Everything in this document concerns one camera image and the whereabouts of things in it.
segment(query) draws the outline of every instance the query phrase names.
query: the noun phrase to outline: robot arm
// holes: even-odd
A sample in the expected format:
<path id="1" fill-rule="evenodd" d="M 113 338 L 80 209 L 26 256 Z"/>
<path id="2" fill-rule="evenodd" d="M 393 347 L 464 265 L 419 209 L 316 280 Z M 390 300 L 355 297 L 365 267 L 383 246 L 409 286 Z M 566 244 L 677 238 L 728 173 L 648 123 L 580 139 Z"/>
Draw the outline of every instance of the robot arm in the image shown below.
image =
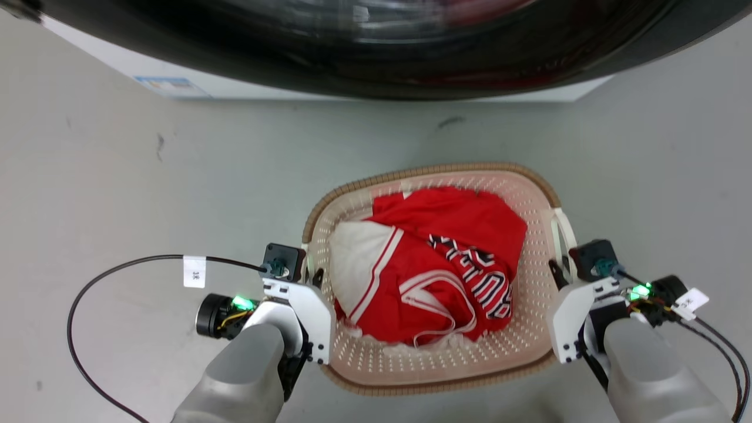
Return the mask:
<path id="1" fill-rule="evenodd" d="M 267 297 L 256 308 L 216 294 L 204 300 L 197 331 L 232 342 L 206 368 L 173 423 L 271 423 L 303 365 L 329 363 L 335 312 L 321 291 L 273 278 L 263 283 Z M 246 308 L 247 317 L 224 324 Z"/>
<path id="2" fill-rule="evenodd" d="M 556 357 L 562 363 L 585 359 L 622 423 L 731 421 L 723 404 L 652 328 L 662 315 L 630 317 L 619 281 L 608 275 L 620 266 L 605 243 L 605 248 L 601 241 L 569 252 L 578 269 L 572 282 L 552 261 L 560 291 L 547 319 Z M 606 257 L 611 265 L 583 257 Z M 293 283 L 295 277 L 285 272 L 279 275 L 288 280 L 263 279 L 267 297 L 258 306 L 216 294 L 205 299 L 197 331 L 232 342 L 209 364 L 173 423 L 271 423 L 302 366 L 329 363 L 335 334 L 332 305 L 319 288 Z M 684 288 L 674 279 L 654 282 L 671 294 L 666 303 L 678 297 L 677 282 Z M 243 310 L 253 313 L 243 315 Z M 236 315 L 243 317 L 227 325 Z"/>
<path id="3" fill-rule="evenodd" d="M 284 404 L 277 371 L 284 349 L 273 324 L 243 330 L 209 364 L 172 423 L 273 423 Z"/>
<path id="4" fill-rule="evenodd" d="M 605 331 L 608 400 L 624 423 L 728 423 L 726 407 L 649 325 L 623 318 Z"/>
<path id="5" fill-rule="evenodd" d="M 667 319 L 663 307 L 630 314 L 617 280 L 626 273 L 611 243 L 578 246 L 569 256 L 575 267 L 571 281 L 550 263 L 559 295 L 547 322 L 559 362 L 584 359 L 622 423 L 731 421 L 723 404 L 654 330 Z M 655 281 L 652 288 L 651 296 L 665 304 L 687 292 L 675 276 Z"/>

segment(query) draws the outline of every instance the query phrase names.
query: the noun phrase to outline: laundry basket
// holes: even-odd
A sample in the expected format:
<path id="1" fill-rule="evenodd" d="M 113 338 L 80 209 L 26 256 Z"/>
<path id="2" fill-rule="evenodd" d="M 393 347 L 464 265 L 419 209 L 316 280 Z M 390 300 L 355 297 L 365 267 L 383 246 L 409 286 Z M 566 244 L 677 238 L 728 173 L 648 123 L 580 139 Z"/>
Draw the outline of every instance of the laundry basket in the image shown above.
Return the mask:
<path id="1" fill-rule="evenodd" d="M 353 337 L 342 324 L 324 373 L 357 394 L 422 394 L 490 385 L 543 370 L 555 357 L 546 311 L 556 296 L 548 261 L 561 257 L 560 237 L 576 245 L 552 187 L 533 171 L 513 163 L 465 163 L 392 172 L 343 185 L 314 207 L 303 231 L 308 271 L 323 269 L 321 290 L 330 302 L 329 236 L 341 221 L 370 215 L 373 199 L 402 191 L 454 186 L 495 193 L 528 224 L 514 286 L 514 313 L 502 331 L 469 347 L 442 351 L 403 348 L 385 353 L 384 344 Z"/>

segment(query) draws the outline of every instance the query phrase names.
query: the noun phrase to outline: green led light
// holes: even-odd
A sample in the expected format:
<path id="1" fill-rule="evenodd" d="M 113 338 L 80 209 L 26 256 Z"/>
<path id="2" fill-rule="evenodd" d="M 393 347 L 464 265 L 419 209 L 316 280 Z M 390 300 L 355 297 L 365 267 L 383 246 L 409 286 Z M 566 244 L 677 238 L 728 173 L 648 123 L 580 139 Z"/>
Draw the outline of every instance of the green led light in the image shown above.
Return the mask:
<path id="1" fill-rule="evenodd" d="M 650 295 L 650 288 L 642 285 L 637 285 L 636 287 L 632 288 L 632 292 L 638 295 L 642 295 L 643 297 L 647 297 Z"/>
<path id="2" fill-rule="evenodd" d="M 233 298 L 232 304 L 240 310 L 253 310 L 256 308 L 256 304 L 253 301 L 246 300 L 240 296 Z"/>

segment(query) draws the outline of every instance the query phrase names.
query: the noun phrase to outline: black cable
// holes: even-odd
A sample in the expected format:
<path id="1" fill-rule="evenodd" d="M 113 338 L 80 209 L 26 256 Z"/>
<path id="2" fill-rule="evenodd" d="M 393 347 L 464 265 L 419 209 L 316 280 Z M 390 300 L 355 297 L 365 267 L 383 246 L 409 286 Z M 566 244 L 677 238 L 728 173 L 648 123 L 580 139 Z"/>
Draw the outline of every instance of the black cable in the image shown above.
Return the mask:
<path id="1" fill-rule="evenodd" d="M 721 342 L 723 342 L 723 344 L 729 347 L 731 352 L 736 356 L 736 358 L 739 360 L 739 363 L 741 364 L 741 371 L 744 374 L 744 393 L 741 396 L 741 402 L 737 404 L 736 411 L 734 412 L 734 416 L 732 417 L 733 421 L 741 421 L 741 417 L 744 415 L 744 410 L 747 408 L 747 402 L 749 401 L 750 396 L 750 369 L 747 366 L 747 361 L 744 359 L 744 356 L 741 355 L 741 352 L 739 352 L 739 350 L 734 346 L 734 344 L 726 339 L 725 336 L 721 335 L 710 324 L 705 323 L 705 321 L 701 318 L 695 318 L 695 321 L 700 326 L 704 327 L 708 332 L 715 335 Z"/>
<path id="2" fill-rule="evenodd" d="M 708 341 L 711 345 L 713 345 L 720 353 L 723 355 L 723 358 L 726 359 L 726 362 L 731 366 L 731 371 L 734 373 L 734 381 L 736 381 L 736 410 L 734 411 L 734 416 L 732 417 L 733 422 L 739 421 L 740 413 L 740 405 L 742 404 L 742 392 L 741 392 L 741 379 L 739 378 L 739 371 L 736 369 L 736 364 L 734 364 L 734 360 L 729 356 L 729 353 L 726 352 L 725 349 L 723 349 L 722 346 L 718 345 L 718 342 L 715 342 L 711 337 L 708 335 L 705 335 L 704 333 L 700 332 L 699 330 L 695 329 L 694 327 L 691 327 L 690 325 L 682 322 L 677 321 L 676 324 L 683 327 L 684 329 L 694 333 L 695 335 L 703 338 L 704 340 Z"/>
<path id="3" fill-rule="evenodd" d="M 115 266 L 112 269 L 109 269 L 107 272 L 102 273 L 101 275 L 97 276 L 96 278 L 92 279 L 86 286 L 81 289 L 81 291 L 76 296 L 76 299 L 73 300 L 73 304 L 71 305 L 71 311 L 68 312 L 68 326 L 66 328 L 66 334 L 68 337 L 68 350 L 71 353 L 71 358 L 73 359 L 74 364 L 76 365 L 76 368 L 78 368 L 78 371 L 81 373 L 83 378 L 91 385 L 92 388 L 94 388 L 94 391 L 97 392 L 97 394 L 101 395 L 104 399 L 109 401 L 112 405 L 115 407 L 121 409 L 124 412 L 127 412 L 130 414 L 131 417 L 135 418 L 136 420 L 140 421 L 141 423 L 149 423 L 148 420 L 141 417 L 137 412 L 133 411 L 132 409 L 128 408 L 127 406 L 122 405 L 119 401 L 112 398 L 107 392 L 103 391 L 102 388 L 99 387 L 99 385 L 94 382 L 94 380 L 89 376 L 89 374 L 86 372 L 86 370 L 83 368 L 83 365 L 81 364 L 80 360 L 78 359 L 78 354 L 76 354 L 76 348 L 73 345 L 73 316 L 75 315 L 76 308 L 78 307 L 78 303 L 81 301 L 81 298 L 83 298 L 83 295 L 92 287 L 95 283 L 101 281 L 102 279 L 106 278 L 109 275 L 112 275 L 113 273 L 117 272 L 118 270 L 123 270 L 126 267 L 134 266 L 136 264 L 141 263 L 147 263 L 150 261 L 156 261 L 156 260 L 182 260 L 183 255 L 182 254 L 163 254 L 158 256 L 149 256 L 149 257 L 143 257 L 139 258 L 133 261 L 129 261 L 128 263 L 123 263 L 119 266 Z M 206 261 L 213 261 L 217 263 L 225 263 L 225 264 L 232 264 L 233 266 L 239 266 L 239 267 L 245 267 L 247 269 L 253 269 L 257 270 L 259 272 L 265 272 L 266 269 L 259 266 L 254 266 L 253 264 L 243 263 L 241 261 L 235 261 L 235 260 L 229 260 L 226 258 L 219 258 L 219 257 L 206 257 Z"/>
<path id="4" fill-rule="evenodd" d="M 627 272 L 624 272 L 623 270 L 618 270 L 618 271 L 617 271 L 617 273 L 618 273 L 619 275 L 622 275 L 622 276 L 624 276 L 625 278 L 629 279 L 630 281 L 633 281 L 633 282 L 635 282 L 635 283 L 636 283 L 637 285 L 642 285 L 642 286 L 644 286 L 644 287 L 647 287 L 647 284 L 645 284 L 645 283 L 644 283 L 643 281 L 641 281 L 641 280 L 637 279 L 636 277 L 634 277 L 634 276 L 630 275 L 630 274 L 629 274 L 629 273 L 627 273 Z"/>

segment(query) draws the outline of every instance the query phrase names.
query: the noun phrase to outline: cable label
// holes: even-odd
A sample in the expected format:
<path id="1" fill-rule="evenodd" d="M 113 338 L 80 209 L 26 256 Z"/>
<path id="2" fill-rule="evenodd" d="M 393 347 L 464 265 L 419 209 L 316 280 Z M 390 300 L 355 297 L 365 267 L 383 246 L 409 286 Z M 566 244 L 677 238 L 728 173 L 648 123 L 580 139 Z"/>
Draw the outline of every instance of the cable label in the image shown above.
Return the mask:
<path id="1" fill-rule="evenodd" d="M 676 303 L 671 307 L 672 310 L 680 315 L 684 320 L 693 320 L 695 310 L 704 306 L 710 299 L 702 291 L 692 288 L 684 295 L 676 299 Z"/>
<path id="2" fill-rule="evenodd" d="M 206 286 L 206 257 L 183 256 L 183 286 L 188 288 Z"/>

